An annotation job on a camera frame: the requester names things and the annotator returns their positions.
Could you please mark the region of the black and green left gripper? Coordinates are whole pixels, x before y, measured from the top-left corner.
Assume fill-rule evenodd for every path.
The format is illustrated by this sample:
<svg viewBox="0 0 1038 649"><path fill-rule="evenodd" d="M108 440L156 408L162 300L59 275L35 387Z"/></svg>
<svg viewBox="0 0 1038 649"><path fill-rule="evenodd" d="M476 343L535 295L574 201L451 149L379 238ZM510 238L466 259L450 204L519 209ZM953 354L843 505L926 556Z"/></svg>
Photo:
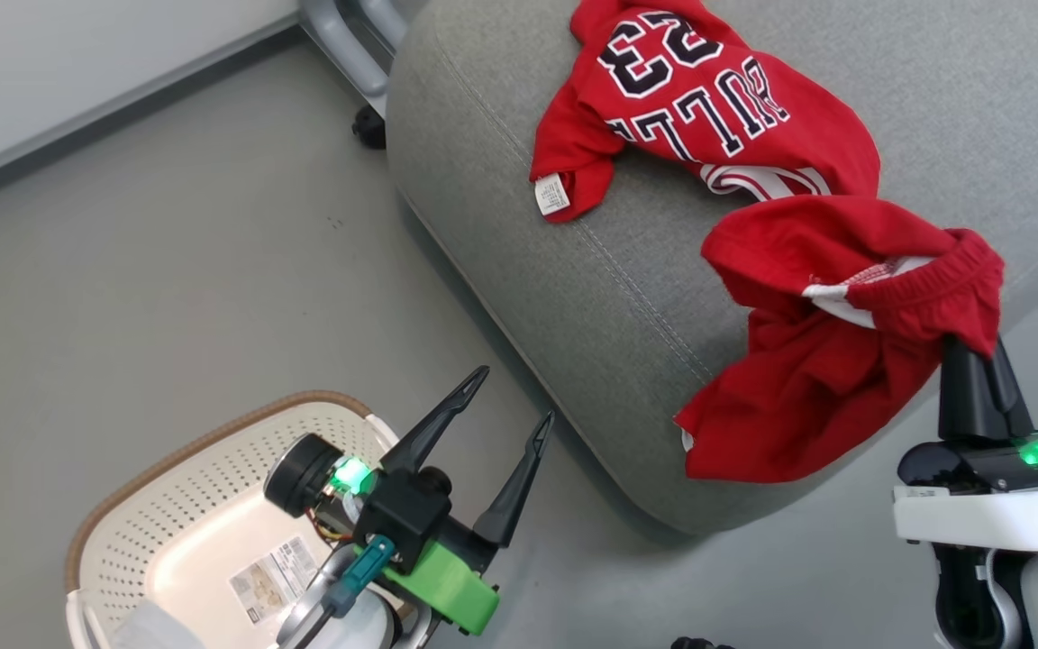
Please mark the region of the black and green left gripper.
<svg viewBox="0 0 1038 649"><path fill-rule="evenodd" d="M514 538L555 424L555 412L540 420L522 459L473 528L450 517L448 484L435 478L436 470L419 471L489 373L489 366L479 366L384 453L383 471L351 535L362 549L380 541L391 543L380 579L466 636L483 634L498 609L498 591L483 574Z"/></svg>

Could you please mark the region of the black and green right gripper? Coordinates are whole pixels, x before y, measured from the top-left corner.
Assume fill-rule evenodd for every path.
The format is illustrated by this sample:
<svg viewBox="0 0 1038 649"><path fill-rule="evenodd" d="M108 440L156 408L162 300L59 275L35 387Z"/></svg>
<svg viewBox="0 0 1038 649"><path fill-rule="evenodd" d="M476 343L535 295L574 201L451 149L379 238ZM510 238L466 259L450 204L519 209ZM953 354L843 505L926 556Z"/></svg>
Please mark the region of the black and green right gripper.
<svg viewBox="0 0 1038 649"><path fill-rule="evenodd" d="M1038 489L1038 433L1001 340L991 357L963 341L943 341L938 436L905 453L907 486L952 493Z"/></svg>

